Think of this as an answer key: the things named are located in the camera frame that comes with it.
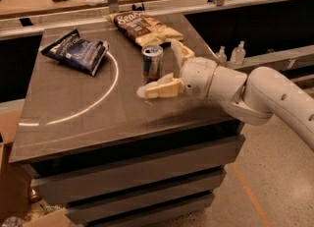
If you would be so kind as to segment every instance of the concrete floor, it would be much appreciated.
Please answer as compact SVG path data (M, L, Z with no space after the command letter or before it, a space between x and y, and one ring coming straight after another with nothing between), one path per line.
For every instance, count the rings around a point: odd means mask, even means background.
M212 205L149 227L314 226L314 152L277 116L242 133Z

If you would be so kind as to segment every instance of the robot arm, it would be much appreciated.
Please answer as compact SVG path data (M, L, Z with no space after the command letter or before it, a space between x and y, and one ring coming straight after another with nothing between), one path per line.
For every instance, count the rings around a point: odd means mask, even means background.
M184 92L217 101L231 116L251 125L280 117L314 150L314 99L279 72L266 67L247 74L190 58L181 68Z

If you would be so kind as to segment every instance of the plastic bottle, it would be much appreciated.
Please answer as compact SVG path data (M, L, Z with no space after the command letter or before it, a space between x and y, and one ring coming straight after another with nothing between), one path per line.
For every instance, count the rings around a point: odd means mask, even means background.
M11 216L3 222L2 227L22 227L24 223L21 218Z
M246 51L244 49L244 41L241 41L239 43L238 47L236 47L233 50L230 62L233 63L234 65L241 65L241 64L243 64L245 53L246 53Z
M220 66L226 66L227 64L227 55L225 54L225 46L220 46L219 52L216 53L217 63Z

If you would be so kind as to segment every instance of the soda can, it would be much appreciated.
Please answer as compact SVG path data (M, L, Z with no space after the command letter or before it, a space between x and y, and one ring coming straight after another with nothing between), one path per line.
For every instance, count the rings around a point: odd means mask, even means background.
M164 50L159 45L142 48L144 83L155 82L162 77Z

